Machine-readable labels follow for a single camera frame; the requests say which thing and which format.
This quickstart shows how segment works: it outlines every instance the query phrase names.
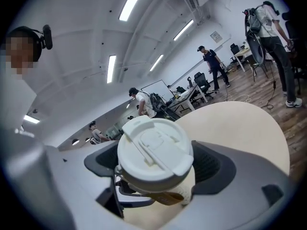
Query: white sneaker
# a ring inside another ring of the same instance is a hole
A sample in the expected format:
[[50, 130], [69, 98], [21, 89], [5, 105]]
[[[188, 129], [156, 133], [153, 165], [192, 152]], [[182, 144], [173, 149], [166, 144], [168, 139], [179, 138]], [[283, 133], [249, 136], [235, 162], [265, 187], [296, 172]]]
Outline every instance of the white sneaker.
[[297, 98], [294, 102], [286, 101], [287, 107], [301, 107], [302, 106], [302, 99]]

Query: wooden floor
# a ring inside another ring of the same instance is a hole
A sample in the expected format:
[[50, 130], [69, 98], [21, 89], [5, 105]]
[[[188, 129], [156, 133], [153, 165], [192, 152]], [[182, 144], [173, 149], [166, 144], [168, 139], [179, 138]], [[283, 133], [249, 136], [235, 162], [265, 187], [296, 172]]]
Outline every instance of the wooden floor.
[[[257, 68], [255, 82], [253, 81], [252, 71], [247, 65], [245, 66], [246, 72], [243, 72], [242, 69], [230, 72], [228, 77], [231, 86], [227, 88], [228, 100], [237, 98], [238, 101], [245, 101], [250, 98], [251, 104], [258, 107], [265, 106], [273, 94], [273, 77], [269, 65], [269, 63], [266, 63], [269, 79], [266, 78], [261, 68]], [[301, 108], [287, 108], [278, 70], [273, 65], [272, 70], [276, 79], [276, 90], [269, 104], [272, 104], [274, 108], [269, 110], [264, 107], [263, 109], [276, 120], [286, 137], [290, 153], [290, 176], [299, 182], [307, 168], [307, 82], [301, 80], [302, 93], [299, 97], [303, 99], [304, 106]], [[219, 85], [219, 93], [213, 94], [213, 101], [208, 99], [209, 104], [226, 100], [227, 94], [223, 79], [219, 79]], [[208, 104], [201, 103], [198, 106], [196, 104], [195, 108], [205, 105]]]

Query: white lid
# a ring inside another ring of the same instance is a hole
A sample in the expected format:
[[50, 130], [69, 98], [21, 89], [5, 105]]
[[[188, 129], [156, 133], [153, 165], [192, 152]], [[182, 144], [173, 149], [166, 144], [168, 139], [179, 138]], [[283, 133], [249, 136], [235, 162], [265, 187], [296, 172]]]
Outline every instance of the white lid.
[[118, 161], [131, 176], [158, 182], [183, 176], [193, 163], [191, 142], [185, 131], [166, 119], [139, 116], [123, 126]]

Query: round table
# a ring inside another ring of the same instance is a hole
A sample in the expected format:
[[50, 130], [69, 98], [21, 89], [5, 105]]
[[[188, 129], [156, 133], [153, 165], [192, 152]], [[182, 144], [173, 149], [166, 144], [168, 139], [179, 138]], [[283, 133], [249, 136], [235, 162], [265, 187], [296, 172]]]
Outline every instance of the round table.
[[[259, 107], [244, 102], [221, 102], [199, 108], [176, 121], [190, 140], [205, 141], [262, 156], [289, 174], [290, 156], [286, 139], [276, 121]], [[195, 184], [193, 167], [183, 182]], [[146, 230], [169, 222], [182, 205], [151, 206], [124, 210], [125, 221]]]

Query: person in dark shirt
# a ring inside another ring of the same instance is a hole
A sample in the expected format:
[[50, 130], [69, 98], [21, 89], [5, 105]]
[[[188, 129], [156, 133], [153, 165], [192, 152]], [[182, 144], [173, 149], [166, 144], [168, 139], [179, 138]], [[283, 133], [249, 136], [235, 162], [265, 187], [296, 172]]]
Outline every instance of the person in dark shirt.
[[230, 83], [229, 83], [227, 74], [221, 68], [223, 64], [221, 60], [218, 58], [218, 56], [216, 55], [216, 53], [212, 49], [207, 50], [204, 46], [199, 46], [197, 51], [198, 52], [200, 51], [203, 53], [203, 56], [202, 56], [203, 60], [207, 62], [208, 67], [209, 67], [209, 72], [210, 73], [212, 72], [213, 82], [214, 82], [214, 91], [217, 91], [220, 88], [219, 83], [217, 81], [217, 71], [220, 71], [221, 75], [225, 79], [226, 86], [230, 87]]

